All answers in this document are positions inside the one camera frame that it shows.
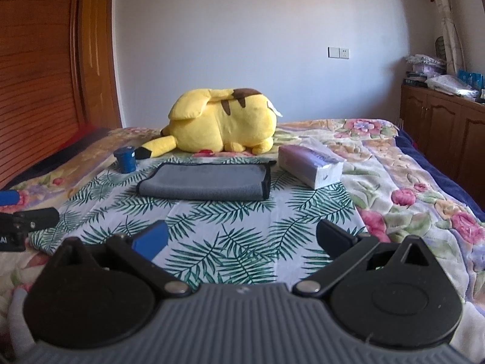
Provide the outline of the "purple and grey towel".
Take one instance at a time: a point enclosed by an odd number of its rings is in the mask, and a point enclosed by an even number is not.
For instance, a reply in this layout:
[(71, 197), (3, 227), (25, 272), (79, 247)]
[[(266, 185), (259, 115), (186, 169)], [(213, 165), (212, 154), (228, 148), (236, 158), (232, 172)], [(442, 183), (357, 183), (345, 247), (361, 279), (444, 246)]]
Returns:
[(265, 163), (163, 163), (136, 187), (140, 196), (182, 201), (264, 201), (271, 168)]

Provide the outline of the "blue plastic cup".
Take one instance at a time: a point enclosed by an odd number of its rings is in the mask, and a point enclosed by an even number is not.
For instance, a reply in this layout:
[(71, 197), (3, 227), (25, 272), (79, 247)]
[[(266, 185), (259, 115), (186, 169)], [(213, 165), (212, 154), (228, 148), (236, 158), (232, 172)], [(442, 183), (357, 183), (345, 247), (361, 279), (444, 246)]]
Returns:
[(121, 174), (130, 174), (136, 171), (135, 148), (124, 146), (113, 152), (118, 164), (118, 171)]

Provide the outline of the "red and dark blanket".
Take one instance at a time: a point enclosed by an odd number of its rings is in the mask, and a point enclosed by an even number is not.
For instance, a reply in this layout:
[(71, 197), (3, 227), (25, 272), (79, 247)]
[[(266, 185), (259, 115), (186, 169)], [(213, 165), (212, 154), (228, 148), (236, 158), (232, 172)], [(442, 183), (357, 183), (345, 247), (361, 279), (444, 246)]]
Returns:
[(52, 172), (86, 150), (97, 140), (107, 137), (109, 132), (110, 129), (105, 127), (97, 127), (92, 124), (83, 126), (74, 136), (64, 142), (55, 153), (18, 174), (10, 182), (5, 183), (2, 189), (11, 189), (17, 184)]

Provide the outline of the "yellow Pikachu plush toy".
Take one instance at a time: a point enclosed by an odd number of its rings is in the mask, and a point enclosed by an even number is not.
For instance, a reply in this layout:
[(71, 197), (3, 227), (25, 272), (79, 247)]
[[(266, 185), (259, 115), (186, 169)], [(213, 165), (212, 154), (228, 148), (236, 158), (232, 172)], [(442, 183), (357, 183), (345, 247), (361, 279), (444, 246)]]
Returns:
[(181, 95), (169, 112), (161, 137), (135, 150), (138, 160), (158, 158), (172, 150), (202, 150), (259, 155), (269, 152), (282, 114), (256, 89), (193, 89)]

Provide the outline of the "wooden wardrobe door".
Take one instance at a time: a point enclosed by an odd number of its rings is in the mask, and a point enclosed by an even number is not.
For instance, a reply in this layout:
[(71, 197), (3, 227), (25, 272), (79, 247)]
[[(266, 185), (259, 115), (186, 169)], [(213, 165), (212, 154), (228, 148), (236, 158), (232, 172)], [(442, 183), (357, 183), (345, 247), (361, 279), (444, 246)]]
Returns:
[(1, 184), (87, 129), (122, 125), (113, 0), (1, 0)]

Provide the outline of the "wooden side cabinet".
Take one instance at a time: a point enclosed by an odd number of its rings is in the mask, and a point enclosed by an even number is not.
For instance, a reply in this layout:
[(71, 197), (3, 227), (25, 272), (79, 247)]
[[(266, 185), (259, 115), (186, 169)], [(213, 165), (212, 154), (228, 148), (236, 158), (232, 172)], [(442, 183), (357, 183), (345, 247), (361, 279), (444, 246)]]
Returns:
[(400, 118), (426, 160), (484, 209), (484, 105), (403, 85)]

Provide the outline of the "clutter pile on cabinet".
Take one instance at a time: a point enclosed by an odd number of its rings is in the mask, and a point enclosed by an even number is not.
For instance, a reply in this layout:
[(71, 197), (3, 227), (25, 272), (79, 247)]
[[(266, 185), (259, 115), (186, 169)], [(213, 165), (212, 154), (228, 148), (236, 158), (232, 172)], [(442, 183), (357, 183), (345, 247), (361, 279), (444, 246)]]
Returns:
[(435, 57), (419, 53), (406, 57), (405, 62), (410, 65), (410, 69), (406, 72), (403, 83), (484, 104), (484, 75), (464, 69), (448, 74), (446, 47), (442, 36), (435, 41), (435, 52)]

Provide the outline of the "floral window curtain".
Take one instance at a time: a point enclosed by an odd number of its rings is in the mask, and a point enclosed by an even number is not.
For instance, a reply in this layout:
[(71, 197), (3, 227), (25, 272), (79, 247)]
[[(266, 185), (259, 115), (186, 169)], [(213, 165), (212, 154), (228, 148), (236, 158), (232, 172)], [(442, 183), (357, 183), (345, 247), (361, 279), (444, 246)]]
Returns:
[(447, 56), (447, 73), (457, 75), (465, 69), (464, 52), (455, 23), (452, 0), (435, 0), (441, 18), (441, 30)]

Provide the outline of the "white wall switch socket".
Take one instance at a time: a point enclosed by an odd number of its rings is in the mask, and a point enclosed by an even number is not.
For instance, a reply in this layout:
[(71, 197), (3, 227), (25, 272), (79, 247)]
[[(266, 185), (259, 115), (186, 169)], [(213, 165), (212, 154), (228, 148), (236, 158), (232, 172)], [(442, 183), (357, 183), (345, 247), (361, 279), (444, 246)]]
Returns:
[(350, 58), (350, 50), (347, 49), (347, 48), (329, 47), (328, 48), (328, 57), (329, 58), (349, 59)]

